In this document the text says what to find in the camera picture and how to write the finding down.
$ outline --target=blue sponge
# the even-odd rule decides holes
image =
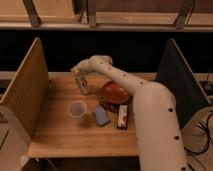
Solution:
[[[99,126],[104,126],[110,122],[109,118],[106,116],[106,110],[103,107],[98,107],[94,111],[96,122]]]

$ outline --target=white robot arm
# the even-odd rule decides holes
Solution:
[[[173,94],[160,83],[149,82],[111,64],[109,56],[92,56],[72,71],[75,75],[102,73],[133,95],[141,170],[188,170]]]

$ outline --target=wooden panel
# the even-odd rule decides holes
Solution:
[[[43,22],[78,21],[83,7],[75,15],[71,0],[34,0]],[[28,15],[22,0],[0,0],[0,21],[28,21]]]
[[[109,79],[90,75],[87,80],[91,88],[87,96],[80,94],[71,75],[51,80],[29,147],[29,157],[138,156],[132,111],[127,130],[116,129],[118,115],[111,112],[107,112],[111,123],[99,127],[93,111],[101,99],[100,89]],[[83,126],[76,125],[67,112],[68,105],[74,100],[83,100],[88,105]]]
[[[173,25],[178,13],[97,12],[99,24]],[[187,26],[212,26],[213,14],[192,14]]]
[[[43,49],[37,38],[0,101],[1,113],[26,143],[33,135],[48,83]]]

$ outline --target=floor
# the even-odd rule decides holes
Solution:
[[[138,157],[59,159],[58,171],[140,171]],[[44,171],[53,169],[45,164]]]

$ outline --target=red object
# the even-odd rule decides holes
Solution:
[[[123,104],[130,98],[130,94],[113,81],[107,82],[102,87],[101,96],[103,101],[111,104]]]

